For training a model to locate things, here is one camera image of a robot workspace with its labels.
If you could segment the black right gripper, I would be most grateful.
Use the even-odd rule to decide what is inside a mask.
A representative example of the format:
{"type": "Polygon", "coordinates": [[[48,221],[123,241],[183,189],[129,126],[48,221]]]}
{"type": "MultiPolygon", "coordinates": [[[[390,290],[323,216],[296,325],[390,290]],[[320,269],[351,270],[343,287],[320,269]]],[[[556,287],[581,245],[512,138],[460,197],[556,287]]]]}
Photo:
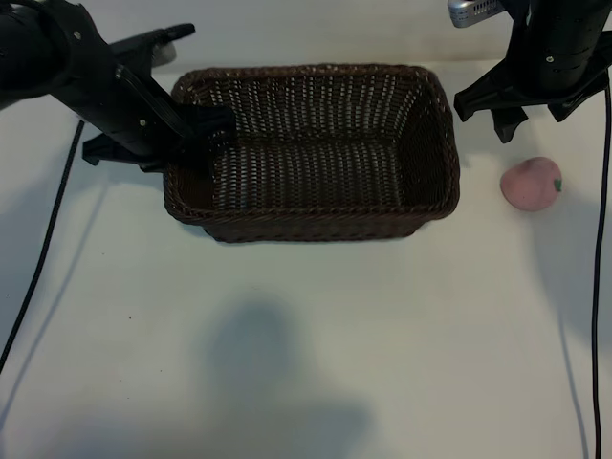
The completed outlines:
{"type": "Polygon", "coordinates": [[[604,29],[609,1],[507,1],[505,9],[514,22],[506,58],[453,102],[461,121],[490,110],[502,143],[528,119],[521,107],[504,105],[502,93],[512,86],[507,64],[527,98],[547,105],[557,121],[608,85],[611,66],[611,33],[604,29]]]}

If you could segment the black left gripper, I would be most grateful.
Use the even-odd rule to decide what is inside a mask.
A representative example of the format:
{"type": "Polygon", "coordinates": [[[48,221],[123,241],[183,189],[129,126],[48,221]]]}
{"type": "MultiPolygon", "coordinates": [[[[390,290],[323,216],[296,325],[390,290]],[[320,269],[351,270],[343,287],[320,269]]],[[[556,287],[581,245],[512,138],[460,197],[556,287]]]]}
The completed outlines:
{"type": "Polygon", "coordinates": [[[187,106],[186,114],[152,77],[177,57],[174,42],[195,33],[191,23],[157,29],[107,43],[81,5],[54,1],[46,13],[66,34],[65,83],[52,95],[103,135],[85,159],[126,161],[150,171],[183,153],[203,178],[235,144],[235,114],[226,106],[187,106]]]}

